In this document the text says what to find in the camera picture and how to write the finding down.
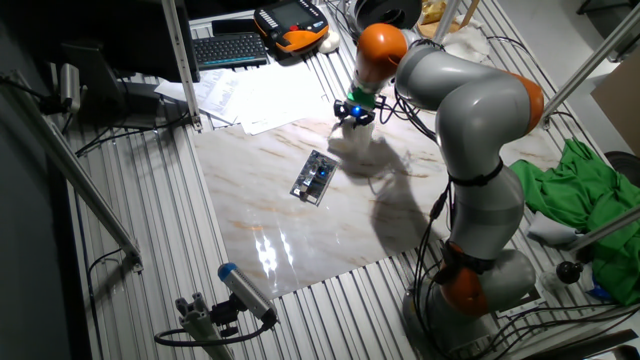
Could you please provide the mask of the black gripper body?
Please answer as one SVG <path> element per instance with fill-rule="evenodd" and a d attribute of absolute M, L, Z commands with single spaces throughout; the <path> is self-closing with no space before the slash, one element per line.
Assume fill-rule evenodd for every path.
<path fill-rule="evenodd" d="M 353 121 L 355 124 L 358 124 L 359 116 L 366 114 L 367 112 L 372 112 L 371 110 L 366 109 L 361 105 L 346 104 L 346 106 L 349 110 L 349 115 L 345 119 Z"/>

